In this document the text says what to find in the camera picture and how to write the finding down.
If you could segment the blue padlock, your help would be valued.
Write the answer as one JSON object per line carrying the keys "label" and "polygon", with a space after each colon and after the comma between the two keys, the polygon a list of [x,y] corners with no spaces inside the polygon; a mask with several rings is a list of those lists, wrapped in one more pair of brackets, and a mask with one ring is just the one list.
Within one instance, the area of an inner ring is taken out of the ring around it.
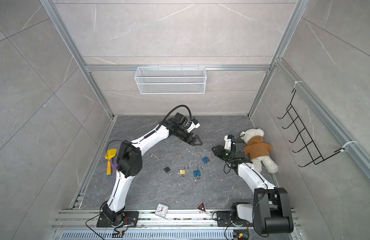
{"label": "blue padlock", "polygon": [[205,155],[202,155],[202,156],[201,156],[201,160],[202,160],[205,164],[209,164],[209,162],[210,162],[210,159],[209,159],[207,156],[205,156]]}
{"label": "blue padlock", "polygon": [[197,165],[196,167],[196,170],[193,171],[193,176],[196,178],[196,179],[200,179],[201,177],[201,172],[200,170],[202,170],[202,165]]}

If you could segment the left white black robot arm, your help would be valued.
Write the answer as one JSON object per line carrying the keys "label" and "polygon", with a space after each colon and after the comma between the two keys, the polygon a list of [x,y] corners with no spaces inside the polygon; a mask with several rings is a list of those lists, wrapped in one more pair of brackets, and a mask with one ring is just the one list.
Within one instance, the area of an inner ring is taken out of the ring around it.
{"label": "left white black robot arm", "polygon": [[143,168],[143,155],[160,141],[176,136],[191,146],[201,146],[202,141],[192,130],[199,128],[196,118],[188,120],[184,115],[176,113],[172,118],[165,117],[154,129],[142,137],[123,141],[116,158],[116,182],[111,196],[101,207],[100,217],[106,219],[112,226],[122,223],[126,197],[134,177]]}

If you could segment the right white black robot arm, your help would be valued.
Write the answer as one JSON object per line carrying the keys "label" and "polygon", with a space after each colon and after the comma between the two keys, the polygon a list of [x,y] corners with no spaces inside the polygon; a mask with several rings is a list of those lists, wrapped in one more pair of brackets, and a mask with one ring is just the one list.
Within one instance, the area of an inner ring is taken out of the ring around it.
{"label": "right white black robot arm", "polygon": [[262,237],[270,234],[292,233],[293,217],[288,192],[269,182],[243,152],[243,141],[231,144],[230,149],[217,145],[213,154],[241,177],[253,192],[253,203],[233,203],[230,209],[231,223],[252,224]]}

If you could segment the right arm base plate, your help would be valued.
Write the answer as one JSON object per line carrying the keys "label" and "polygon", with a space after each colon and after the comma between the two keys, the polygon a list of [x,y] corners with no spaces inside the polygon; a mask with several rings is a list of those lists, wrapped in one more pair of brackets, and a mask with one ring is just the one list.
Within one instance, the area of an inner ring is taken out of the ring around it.
{"label": "right arm base plate", "polygon": [[212,214],[212,219],[217,222],[218,227],[249,227],[253,224],[244,220],[233,220],[230,211],[216,211]]}

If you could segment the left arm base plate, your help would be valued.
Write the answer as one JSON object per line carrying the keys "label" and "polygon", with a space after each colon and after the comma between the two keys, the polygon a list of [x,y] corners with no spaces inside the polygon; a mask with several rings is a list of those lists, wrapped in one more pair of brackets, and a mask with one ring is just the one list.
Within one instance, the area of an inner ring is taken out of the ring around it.
{"label": "left arm base plate", "polygon": [[122,213],[101,212],[97,221],[97,228],[115,228],[126,225],[135,226],[139,219],[138,211],[126,211]]}

